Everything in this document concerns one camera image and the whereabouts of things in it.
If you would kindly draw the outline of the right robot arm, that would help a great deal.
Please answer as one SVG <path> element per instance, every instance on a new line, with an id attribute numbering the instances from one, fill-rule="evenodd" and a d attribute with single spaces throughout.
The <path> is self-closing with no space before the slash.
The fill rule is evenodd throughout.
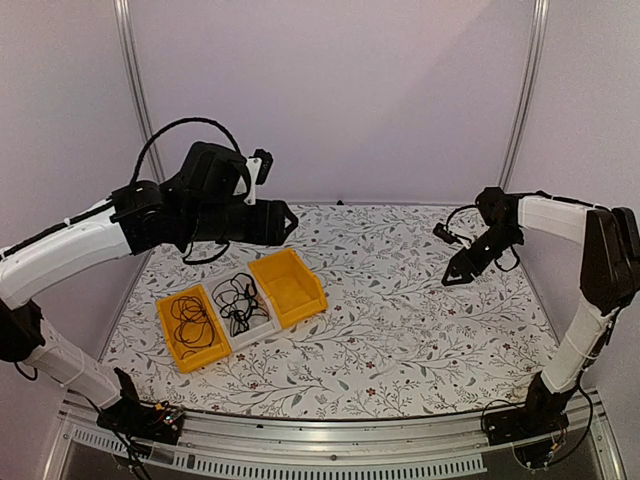
<path id="1" fill-rule="evenodd" d="M 487 228 L 476 239 L 453 232 L 449 222 L 439 222 L 433 229 L 441 240 L 461 247 L 447 265 L 445 286 L 471 283 L 496 265 L 505 251 L 523 244 L 527 230 L 582 248 L 576 313 L 557 352 L 534 376 L 517 415 L 521 432 L 537 436 L 564 410 L 582 374 L 609 343 L 618 316 L 639 291 L 636 218 L 626 207 L 606 208 L 543 191 L 507 193 L 499 187 L 485 188 L 472 207 Z"/>

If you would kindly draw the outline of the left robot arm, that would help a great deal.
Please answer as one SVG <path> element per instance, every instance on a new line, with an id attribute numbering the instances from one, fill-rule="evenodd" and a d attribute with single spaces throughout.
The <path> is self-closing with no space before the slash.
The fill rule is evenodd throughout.
<path id="1" fill-rule="evenodd" d="M 85 396 L 128 434 L 148 426 L 148 412 L 128 374 L 108 369 L 62 337 L 34 298 L 96 265 L 172 245 L 186 256 L 197 242 L 281 246 L 299 220 L 282 200 L 262 200 L 272 155 L 249 157 L 198 141 L 162 183 L 140 179 L 138 156 L 129 183 L 90 209 L 1 251 L 1 359 L 28 365 Z"/>

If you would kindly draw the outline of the far yellow plastic bin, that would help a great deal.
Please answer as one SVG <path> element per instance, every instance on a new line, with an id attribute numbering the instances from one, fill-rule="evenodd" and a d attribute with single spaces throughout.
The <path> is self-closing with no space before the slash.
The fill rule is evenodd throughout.
<path id="1" fill-rule="evenodd" d="M 271 303 L 282 329 L 328 309 L 319 278 L 293 249 L 284 249 L 248 263 Z"/>

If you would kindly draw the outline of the yellow plastic bin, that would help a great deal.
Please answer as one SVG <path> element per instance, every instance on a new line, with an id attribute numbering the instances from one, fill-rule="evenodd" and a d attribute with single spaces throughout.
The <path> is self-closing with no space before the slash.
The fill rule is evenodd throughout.
<path id="1" fill-rule="evenodd" d="M 328 309 L 319 278 L 293 249 L 284 249 L 248 263 L 271 303 L 282 329 Z"/>
<path id="2" fill-rule="evenodd" d="M 168 350 L 181 373 L 194 372 L 231 354 L 201 284 L 158 300 L 156 308 Z"/>

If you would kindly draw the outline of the floral table cloth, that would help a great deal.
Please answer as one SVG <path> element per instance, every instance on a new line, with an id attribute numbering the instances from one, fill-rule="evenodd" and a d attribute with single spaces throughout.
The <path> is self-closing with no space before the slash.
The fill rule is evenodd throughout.
<path id="1" fill-rule="evenodd" d="M 103 363 L 140 396 L 188 408 L 268 417 L 407 417 L 519 402 L 556 339 L 523 273 L 489 269 L 445 287 L 454 248 L 433 227 L 445 207 L 299 206 L 288 241 L 320 279 L 328 309 L 194 372 L 181 373 L 156 302 L 263 257 L 234 245 L 217 262 L 151 255 Z"/>

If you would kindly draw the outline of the white translucent plastic bin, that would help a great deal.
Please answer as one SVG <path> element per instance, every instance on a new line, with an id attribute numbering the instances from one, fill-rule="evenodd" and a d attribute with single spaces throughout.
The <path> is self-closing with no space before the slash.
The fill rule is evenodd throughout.
<path id="1" fill-rule="evenodd" d="M 204 289 L 233 352 L 280 331 L 271 303 L 247 270 L 207 280 Z"/>

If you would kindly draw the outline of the near yellow plastic bin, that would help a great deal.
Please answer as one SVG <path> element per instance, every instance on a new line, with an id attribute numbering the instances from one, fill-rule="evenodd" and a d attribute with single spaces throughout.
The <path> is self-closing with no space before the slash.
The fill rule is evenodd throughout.
<path id="1" fill-rule="evenodd" d="M 158 300 L 156 308 L 168 350 L 181 373 L 194 372 L 231 354 L 201 284 Z"/>

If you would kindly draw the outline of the front aluminium rail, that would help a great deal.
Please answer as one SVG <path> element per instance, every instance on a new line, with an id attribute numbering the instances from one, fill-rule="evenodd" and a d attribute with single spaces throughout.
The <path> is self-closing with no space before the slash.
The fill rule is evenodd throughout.
<path id="1" fill-rule="evenodd" d="M 47 479 L 623 479 L 596 391 L 567 406 L 568 427 L 494 444 L 482 423 L 507 406 L 401 419 L 311 421 L 190 411 L 174 445 L 142 443 L 133 467 L 86 401 L 68 395 Z"/>

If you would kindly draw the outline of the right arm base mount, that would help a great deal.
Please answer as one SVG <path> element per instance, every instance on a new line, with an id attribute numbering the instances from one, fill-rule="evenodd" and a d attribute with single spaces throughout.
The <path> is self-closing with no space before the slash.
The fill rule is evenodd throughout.
<path id="1" fill-rule="evenodd" d="M 551 392 L 540 373 L 534 375 L 522 406 L 481 415 L 480 426 L 491 446 L 531 439 L 563 431 L 569 421 L 565 413 L 577 386 L 563 393 Z M 514 450 L 516 460 L 524 467 L 549 467 L 561 445 L 560 440 L 529 443 Z"/>

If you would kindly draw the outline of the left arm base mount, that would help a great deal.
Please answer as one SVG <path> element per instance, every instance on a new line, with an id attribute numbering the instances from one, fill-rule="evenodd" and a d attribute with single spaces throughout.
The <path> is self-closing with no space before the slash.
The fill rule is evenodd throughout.
<path id="1" fill-rule="evenodd" d="M 114 372 L 120 397 L 114 405 L 99 409 L 97 425 L 128 437 L 176 445 L 185 421 L 184 408 L 168 401 L 145 404 L 131 377 L 120 368 Z"/>

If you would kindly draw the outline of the left aluminium frame post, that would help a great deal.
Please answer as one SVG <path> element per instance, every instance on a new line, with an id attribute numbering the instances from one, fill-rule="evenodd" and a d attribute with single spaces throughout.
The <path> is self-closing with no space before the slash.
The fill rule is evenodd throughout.
<path id="1" fill-rule="evenodd" d="M 142 143 L 145 144 L 155 132 L 155 129 L 151 121 L 149 105 L 143 85 L 142 70 L 137 52 L 131 14 L 131 2 L 127 0 L 114 0 L 112 4 L 133 110 Z"/>

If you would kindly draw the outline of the aluminium frame post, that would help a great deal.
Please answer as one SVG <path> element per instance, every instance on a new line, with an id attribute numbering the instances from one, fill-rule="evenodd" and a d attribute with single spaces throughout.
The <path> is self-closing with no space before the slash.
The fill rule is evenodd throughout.
<path id="1" fill-rule="evenodd" d="M 516 103 L 515 114 L 508 137 L 498 185 L 507 189 L 513 178 L 519 151 L 524 139 L 526 124 L 533 102 L 537 77 L 544 50 L 549 15 L 549 1 L 535 0 L 531 17 L 529 40 L 527 44 L 524 70 Z"/>
<path id="2" fill-rule="evenodd" d="M 137 52 L 131 14 L 131 2 L 127 0 L 114 0 L 112 4 L 133 110 L 142 143 L 145 144 L 155 132 L 155 129 L 151 121 L 149 105 L 143 85 L 142 70 Z"/>

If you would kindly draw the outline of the right aluminium frame post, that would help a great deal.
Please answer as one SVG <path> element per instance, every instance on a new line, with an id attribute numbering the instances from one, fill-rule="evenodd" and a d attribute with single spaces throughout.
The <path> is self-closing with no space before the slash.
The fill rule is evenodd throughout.
<path id="1" fill-rule="evenodd" d="M 549 1 L 535 0 L 531 17 L 529 40 L 527 44 L 524 70 L 516 103 L 515 114 L 508 137 L 498 185 L 507 189 L 513 178 L 519 151 L 524 139 L 526 124 L 533 102 L 537 77 L 544 50 L 549 15 Z"/>

